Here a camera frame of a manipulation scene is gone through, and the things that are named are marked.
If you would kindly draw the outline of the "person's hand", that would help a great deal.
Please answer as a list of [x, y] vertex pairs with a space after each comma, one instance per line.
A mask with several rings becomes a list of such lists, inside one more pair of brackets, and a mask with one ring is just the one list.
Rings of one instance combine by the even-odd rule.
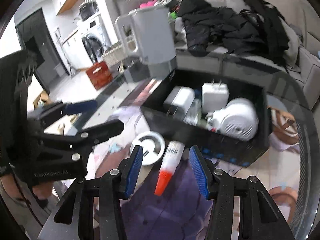
[[35, 185], [32, 187], [33, 194], [39, 199], [39, 200], [45, 200], [48, 199], [52, 195], [53, 190], [53, 181], [40, 183], [39, 185]]

